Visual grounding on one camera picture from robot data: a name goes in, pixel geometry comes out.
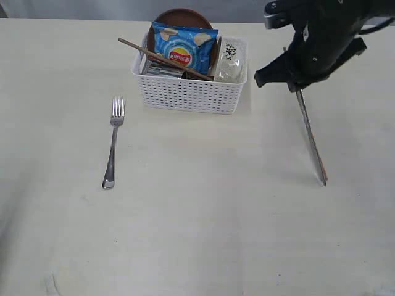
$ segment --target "fork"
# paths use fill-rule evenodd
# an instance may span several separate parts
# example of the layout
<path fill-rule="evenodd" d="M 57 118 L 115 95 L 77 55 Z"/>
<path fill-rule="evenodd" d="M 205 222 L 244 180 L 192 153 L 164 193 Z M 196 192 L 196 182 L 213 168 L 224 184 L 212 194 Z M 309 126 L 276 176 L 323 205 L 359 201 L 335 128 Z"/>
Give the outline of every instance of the fork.
<path fill-rule="evenodd" d="M 111 189 L 114 187 L 114 158 L 115 158 L 115 144 L 117 143 L 118 128 L 123 125 L 125 119 L 125 102 L 122 96 L 114 96 L 112 99 L 112 113 L 111 113 L 111 125 L 114 127 L 112 130 L 111 139 L 111 150 L 109 161 L 107 163 L 106 173 L 101 187 L 103 189 Z"/>

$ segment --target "wooden chopstick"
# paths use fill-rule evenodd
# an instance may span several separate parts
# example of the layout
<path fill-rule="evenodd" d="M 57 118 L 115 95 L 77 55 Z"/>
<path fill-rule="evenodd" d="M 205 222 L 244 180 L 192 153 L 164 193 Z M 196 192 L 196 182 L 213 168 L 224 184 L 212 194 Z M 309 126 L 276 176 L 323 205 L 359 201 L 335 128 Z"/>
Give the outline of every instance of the wooden chopstick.
<path fill-rule="evenodd" d="M 213 81 L 214 80 L 211 77 L 205 76 L 203 74 L 200 74 L 197 71 L 194 71 L 192 69 L 184 67 L 184 66 L 180 65 L 179 63 L 176 63 L 176 62 L 173 62 L 172 60 L 169 60 L 169 59 L 166 59 L 164 57 L 161 57 L 160 55 L 158 55 L 158 54 L 156 54 L 156 53 L 154 53 L 152 51 L 149 51 L 148 49 L 145 49 L 145 48 L 143 48 L 141 46 L 138 46 L 138 45 L 136 45 L 136 44 L 134 44 L 132 42 L 129 42 L 129 41 L 124 40 L 122 38 L 118 38 L 118 41 L 123 43 L 123 44 L 129 45 L 129 46 L 131 46 L 131 47 L 133 47 L 135 49 L 138 49 L 139 51 L 142 51 L 143 53 L 145 53 L 147 56 L 151 56 L 151 57 L 155 58 L 156 60 L 161 61 L 162 63 L 165 63 L 167 65 L 171 65 L 173 67 L 176 67 L 176 68 L 179 68 L 181 70 L 184 70 L 184 71 L 188 72 L 189 74 L 191 74 L 193 76 L 196 76 L 196 77 L 198 77 L 198 78 L 200 78 L 202 80 L 206 80 L 206 81 Z"/>

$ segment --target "blue snack bag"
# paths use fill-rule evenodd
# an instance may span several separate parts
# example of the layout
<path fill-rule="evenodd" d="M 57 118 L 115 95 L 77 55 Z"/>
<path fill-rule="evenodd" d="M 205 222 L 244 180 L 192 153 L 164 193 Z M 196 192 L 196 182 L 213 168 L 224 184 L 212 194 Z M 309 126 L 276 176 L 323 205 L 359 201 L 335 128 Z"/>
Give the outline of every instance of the blue snack bag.
<path fill-rule="evenodd" d="M 209 71 L 210 52 L 218 30 L 177 27 L 152 22 L 155 53 L 195 69 L 204 75 Z"/>

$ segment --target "perforated basket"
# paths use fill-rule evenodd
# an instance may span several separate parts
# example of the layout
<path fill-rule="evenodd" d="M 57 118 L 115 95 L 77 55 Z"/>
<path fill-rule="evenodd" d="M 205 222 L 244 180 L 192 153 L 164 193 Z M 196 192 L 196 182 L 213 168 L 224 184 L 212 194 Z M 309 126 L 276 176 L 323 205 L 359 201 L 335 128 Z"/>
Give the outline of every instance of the perforated basket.
<path fill-rule="evenodd" d="M 247 49 L 244 54 L 245 61 L 247 61 Z M 140 73 L 142 58 L 142 54 L 136 56 L 131 71 L 138 79 L 143 102 L 148 107 L 232 114 L 237 108 L 243 85 L 247 82 L 247 65 L 243 67 L 244 80 L 242 83 L 221 83 L 142 75 Z"/>

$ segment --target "brown bowl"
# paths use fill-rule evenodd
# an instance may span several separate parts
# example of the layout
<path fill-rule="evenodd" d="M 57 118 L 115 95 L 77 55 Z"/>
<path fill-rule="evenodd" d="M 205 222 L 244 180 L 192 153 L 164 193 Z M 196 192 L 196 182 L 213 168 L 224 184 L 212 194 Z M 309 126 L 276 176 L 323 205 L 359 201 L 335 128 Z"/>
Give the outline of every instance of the brown bowl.
<path fill-rule="evenodd" d="M 185 8 L 175 8 L 165 11 L 155 19 L 155 22 L 171 26 L 194 27 L 212 29 L 210 22 L 196 11 Z M 151 26 L 147 35 L 147 49 L 155 52 L 155 33 Z M 210 53 L 210 67 L 213 66 L 218 56 L 218 41 L 215 41 Z"/>

